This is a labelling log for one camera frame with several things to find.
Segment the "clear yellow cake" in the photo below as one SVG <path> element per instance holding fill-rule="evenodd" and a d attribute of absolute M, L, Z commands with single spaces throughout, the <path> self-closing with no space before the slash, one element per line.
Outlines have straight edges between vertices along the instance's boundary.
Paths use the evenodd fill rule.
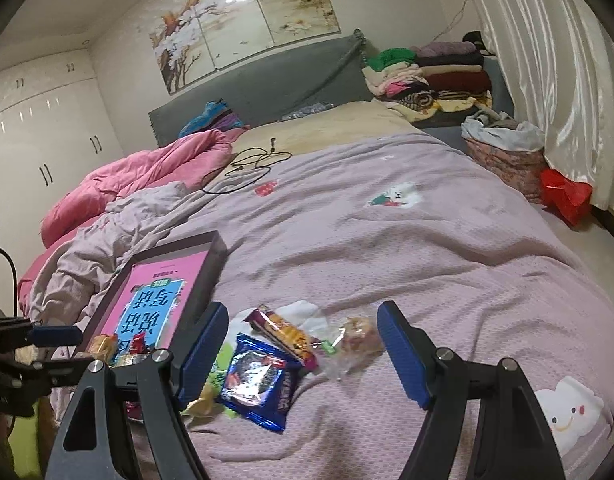
<path fill-rule="evenodd" d="M 117 341 L 118 338 L 116 334 L 99 334 L 93 336 L 89 341 L 86 353 L 88 356 L 91 356 L 92 359 L 110 365 L 117 349 Z"/>

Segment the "red snack packet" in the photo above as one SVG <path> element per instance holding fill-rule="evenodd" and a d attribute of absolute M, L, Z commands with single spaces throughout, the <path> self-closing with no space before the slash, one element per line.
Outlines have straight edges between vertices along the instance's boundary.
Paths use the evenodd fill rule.
<path fill-rule="evenodd" d="M 149 354 L 146 333 L 139 333 L 132 336 L 128 348 L 123 351 L 115 360 L 116 366 L 129 366 L 143 361 Z"/>

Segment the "green yellow snack packet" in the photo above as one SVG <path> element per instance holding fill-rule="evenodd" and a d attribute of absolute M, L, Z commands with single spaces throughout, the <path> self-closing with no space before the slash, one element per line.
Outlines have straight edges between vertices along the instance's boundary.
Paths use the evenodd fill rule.
<path fill-rule="evenodd" d="M 234 410 L 225 408 L 217 401 L 223 383 L 227 377 L 227 370 L 232 356 L 233 349 L 229 344 L 224 344 L 214 364 L 211 366 L 211 370 L 209 371 L 200 396 L 190 402 L 182 414 L 195 418 L 213 418 L 219 413 L 226 413 L 229 418 L 237 417 L 237 413 Z"/>

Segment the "blue Oreo packet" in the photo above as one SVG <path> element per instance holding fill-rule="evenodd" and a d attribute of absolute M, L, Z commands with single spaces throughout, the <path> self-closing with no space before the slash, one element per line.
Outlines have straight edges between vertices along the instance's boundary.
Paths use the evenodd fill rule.
<path fill-rule="evenodd" d="M 293 356 L 239 334 L 216 400 L 256 425 L 282 434 L 302 369 Z"/>

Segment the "clear candy bag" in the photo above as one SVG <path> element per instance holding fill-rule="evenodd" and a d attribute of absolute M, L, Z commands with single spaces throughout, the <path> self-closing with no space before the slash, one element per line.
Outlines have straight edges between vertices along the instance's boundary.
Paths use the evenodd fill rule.
<path fill-rule="evenodd" d="M 368 315 L 350 316 L 338 326 L 313 330 L 308 342 L 319 370 L 336 382 L 384 349 L 377 324 Z"/>

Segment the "purple biscuit bar packet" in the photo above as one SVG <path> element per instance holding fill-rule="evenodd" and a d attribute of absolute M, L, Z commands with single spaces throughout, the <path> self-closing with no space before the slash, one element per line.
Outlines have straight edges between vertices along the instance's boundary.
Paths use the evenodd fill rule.
<path fill-rule="evenodd" d="M 306 370 L 312 372 L 318 366 L 317 359 L 310 351 L 308 336 L 294 324 L 262 304 L 254 309 L 245 321 L 253 330 L 258 330 L 289 352 L 293 358 L 301 362 Z"/>

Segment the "lilac bed cover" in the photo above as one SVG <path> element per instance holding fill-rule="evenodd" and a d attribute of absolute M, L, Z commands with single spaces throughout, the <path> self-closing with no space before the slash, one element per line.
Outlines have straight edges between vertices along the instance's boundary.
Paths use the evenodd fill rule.
<path fill-rule="evenodd" d="M 269 179 L 267 195 L 235 174 L 110 203 L 48 259 L 30 316 L 86 325 L 131 254 L 216 231 L 233 320 L 304 300 L 335 322 L 392 300 L 463 359 L 516 359 L 566 476 L 594 474 L 614 445 L 614 306 L 522 194 L 425 133 L 298 155 Z"/>

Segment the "white wardrobe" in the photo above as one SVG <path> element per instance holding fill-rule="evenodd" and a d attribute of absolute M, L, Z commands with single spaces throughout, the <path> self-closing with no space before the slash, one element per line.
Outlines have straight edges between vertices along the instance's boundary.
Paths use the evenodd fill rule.
<path fill-rule="evenodd" d="M 121 157 L 85 50 L 0 72 L 0 308 L 13 311 L 13 280 L 45 249 L 40 226 L 90 171 Z"/>

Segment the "pink quilt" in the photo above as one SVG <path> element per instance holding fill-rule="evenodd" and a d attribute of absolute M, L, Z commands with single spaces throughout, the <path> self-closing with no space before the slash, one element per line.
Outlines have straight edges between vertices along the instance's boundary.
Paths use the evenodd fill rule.
<path fill-rule="evenodd" d="M 87 174 L 40 222 L 45 251 L 18 281 L 21 311 L 30 312 L 30 293 L 48 258 L 61 244 L 72 240 L 80 228 L 91 226 L 107 204 L 144 188 L 158 188 L 177 181 L 185 183 L 190 191 L 198 190 L 228 164 L 232 144 L 245 131 L 244 127 L 237 127 L 191 133 L 164 148 L 131 154 Z"/>

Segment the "red bag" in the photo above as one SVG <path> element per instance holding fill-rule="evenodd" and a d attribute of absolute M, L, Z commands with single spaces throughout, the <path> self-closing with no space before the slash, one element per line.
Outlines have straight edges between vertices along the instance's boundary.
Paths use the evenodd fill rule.
<path fill-rule="evenodd" d="M 542 205 L 569 226 L 578 226 L 590 214 L 593 192 L 590 184 L 569 180 L 550 168 L 541 171 L 539 180 Z"/>

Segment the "patterned laundry basket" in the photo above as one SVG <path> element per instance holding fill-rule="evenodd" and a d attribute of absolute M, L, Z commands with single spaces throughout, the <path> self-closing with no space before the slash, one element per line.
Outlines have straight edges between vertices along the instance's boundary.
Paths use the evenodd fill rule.
<path fill-rule="evenodd" d="M 540 174 L 546 169 L 546 159 L 544 133 L 537 126 L 481 108 L 464 119 L 461 136 L 467 154 L 478 165 L 521 192 L 528 202 L 541 202 Z"/>

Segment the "blue striped cloth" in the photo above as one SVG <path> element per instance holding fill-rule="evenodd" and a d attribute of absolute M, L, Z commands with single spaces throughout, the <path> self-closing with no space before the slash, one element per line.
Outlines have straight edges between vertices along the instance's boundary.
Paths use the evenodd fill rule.
<path fill-rule="evenodd" d="M 226 132 L 234 128 L 244 127 L 243 120 L 234 113 L 226 101 L 209 101 L 205 104 L 203 112 L 192 118 L 179 131 L 178 138 L 181 139 L 189 134 L 211 129 Z"/>

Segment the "beige bed sheet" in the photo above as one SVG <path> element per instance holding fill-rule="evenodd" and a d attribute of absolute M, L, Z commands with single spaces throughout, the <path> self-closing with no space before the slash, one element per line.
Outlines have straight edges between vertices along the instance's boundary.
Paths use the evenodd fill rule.
<path fill-rule="evenodd" d="M 350 102 L 287 122 L 273 122 L 249 129 L 232 144 L 234 154 L 247 148 L 271 148 L 293 155 L 312 153 L 329 146 L 383 138 L 394 134 L 421 133 L 398 114 L 374 102 Z"/>

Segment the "grey headboard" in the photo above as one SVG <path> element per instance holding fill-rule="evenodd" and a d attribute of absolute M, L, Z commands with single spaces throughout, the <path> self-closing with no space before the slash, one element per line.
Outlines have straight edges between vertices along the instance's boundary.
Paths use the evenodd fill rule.
<path fill-rule="evenodd" d="M 366 43 L 363 32 L 355 29 L 349 36 L 281 51 L 198 84 L 150 111 L 157 145 L 175 141 L 209 101 L 226 101 L 252 127 L 307 105 L 369 101 L 371 93 L 361 73 Z"/>

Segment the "cream curtain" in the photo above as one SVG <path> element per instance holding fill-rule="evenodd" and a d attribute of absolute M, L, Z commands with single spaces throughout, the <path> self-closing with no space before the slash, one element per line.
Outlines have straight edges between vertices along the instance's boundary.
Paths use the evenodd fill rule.
<path fill-rule="evenodd" d="M 549 166 L 614 216 L 614 43 L 584 0 L 474 0 L 516 113 Z"/>

